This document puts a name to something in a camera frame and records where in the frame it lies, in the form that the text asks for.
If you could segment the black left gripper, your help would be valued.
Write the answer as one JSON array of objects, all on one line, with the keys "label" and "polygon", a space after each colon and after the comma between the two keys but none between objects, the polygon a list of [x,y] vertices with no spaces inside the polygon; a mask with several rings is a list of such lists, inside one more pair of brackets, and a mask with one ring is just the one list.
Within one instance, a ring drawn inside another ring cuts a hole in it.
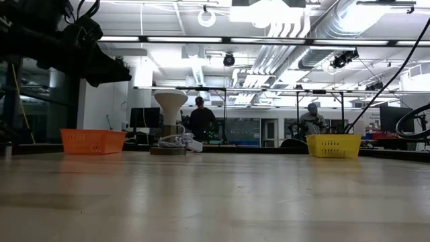
[{"label": "black left gripper", "polygon": [[83,29],[68,29],[59,38],[43,36],[37,39],[36,64],[41,69],[54,68],[78,75],[92,87],[132,79],[130,69],[103,53]]}]

